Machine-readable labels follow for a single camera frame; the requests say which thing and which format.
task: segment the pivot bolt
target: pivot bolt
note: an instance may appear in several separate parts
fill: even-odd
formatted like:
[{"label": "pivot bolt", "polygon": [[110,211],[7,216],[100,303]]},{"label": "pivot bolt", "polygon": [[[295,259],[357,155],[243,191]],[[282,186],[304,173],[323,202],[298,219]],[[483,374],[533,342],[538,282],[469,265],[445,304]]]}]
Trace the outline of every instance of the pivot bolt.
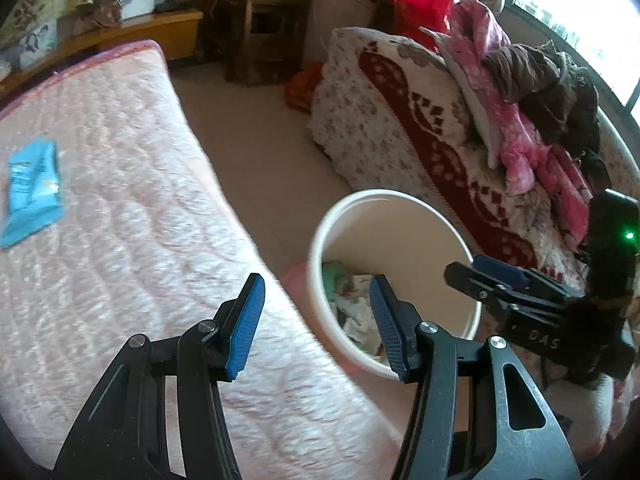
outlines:
[{"label": "pivot bolt", "polygon": [[142,334],[132,335],[129,338],[129,346],[131,348],[140,348],[145,343],[145,337]]},{"label": "pivot bolt", "polygon": [[435,334],[438,331],[438,326],[431,321],[423,321],[420,323],[420,332],[425,334]]},{"label": "pivot bolt", "polygon": [[213,332],[217,328],[216,322],[212,319],[205,319],[198,323],[198,332],[202,332],[203,334]]},{"label": "pivot bolt", "polygon": [[499,335],[492,335],[489,338],[489,343],[491,343],[492,347],[497,348],[498,350],[502,350],[507,346],[507,342]]}]

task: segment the white bucket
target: white bucket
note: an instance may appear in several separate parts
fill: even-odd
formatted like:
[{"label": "white bucket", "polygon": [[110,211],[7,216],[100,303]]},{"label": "white bucket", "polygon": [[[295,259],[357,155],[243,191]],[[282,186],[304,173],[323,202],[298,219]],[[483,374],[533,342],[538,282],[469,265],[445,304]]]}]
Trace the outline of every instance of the white bucket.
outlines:
[{"label": "white bucket", "polygon": [[397,379],[345,335],[322,286],[322,262],[335,260],[363,274],[385,274],[398,299],[451,335],[473,339],[481,305],[444,281],[451,262],[472,257],[453,226],[420,200],[391,190],[353,193],[324,216],[311,243],[307,280],[313,313],[324,335],[358,369]]}]

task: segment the blue plastic bag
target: blue plastic bag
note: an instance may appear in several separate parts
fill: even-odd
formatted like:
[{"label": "blue plastic bag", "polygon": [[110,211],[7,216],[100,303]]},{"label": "blue plastic bag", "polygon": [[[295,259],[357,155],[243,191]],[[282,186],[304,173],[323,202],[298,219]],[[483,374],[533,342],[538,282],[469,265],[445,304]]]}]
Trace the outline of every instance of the blue plastic bag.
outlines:
[{"label": "blue plastic bag", "polygon": [[54,140],[39,137],[9,158],[7,213],[0,240],[3,248],[62,217]]}]

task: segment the pink mattress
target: pink mattress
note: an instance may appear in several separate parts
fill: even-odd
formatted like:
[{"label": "pink mattress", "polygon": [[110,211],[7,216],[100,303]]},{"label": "pink mattress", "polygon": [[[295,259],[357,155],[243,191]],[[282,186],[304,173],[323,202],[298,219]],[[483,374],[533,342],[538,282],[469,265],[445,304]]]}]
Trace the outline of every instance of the pink mattress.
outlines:
[{"label": "pink mattress", "polygon": [[[0,412],[52,467],[126,339],[181,334],[260,272],[267,300],[246,369],[221,387],[244,478],[388,479],[398,435],[311,335],[220,191],[159,47],[93,57],[0,112],[7,158],[58,142],[62,220],[0,257]],[[168,445],[184,473],[175,382]]]}]

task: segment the bed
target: bed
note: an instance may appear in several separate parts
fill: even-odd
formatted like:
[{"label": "bed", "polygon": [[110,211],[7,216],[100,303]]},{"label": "bed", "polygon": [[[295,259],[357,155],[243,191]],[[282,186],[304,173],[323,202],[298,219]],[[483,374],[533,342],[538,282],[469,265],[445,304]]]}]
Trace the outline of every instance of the bed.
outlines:
[{"label": "bed", "polygon": [[[226,202],[161,50],[142,41],[46,80],[0,112],[0,162],[48,133],[65,210],[0,258],[0,413],[51,468],[132,334],[181,334],[249,272],[267,300],[246,369],[221,387],[245,479],[388,479],[400,436],[311,335]],[[6,200],[6,171],[0,200]],[[184,474],[175,382],[170,463]]]},{"label": "bed", "polygon": [[[548,194],[540,184],[508,196],[504,173],[489,170],[486,148],[474,137],[460,87],[440,56],[401,36],[367,28],[337,28],[309,123],[317,145],[354,190],[383,188],[429,203],[460,232],[474,254],[539,269],[571,286],[585,270],[562,240]],[[600,110],[600,156],[612,187],[640,199],[640,170]],[[640,283],[627,317],[640,343]],[[495,333],[484,310],[476,340]],[[593,395],[558,393],[565,369],[516,349],[556,413],[579,462],[598,455],[622,429],[640,394],[640,367],[626,381],[606,378]]]}]

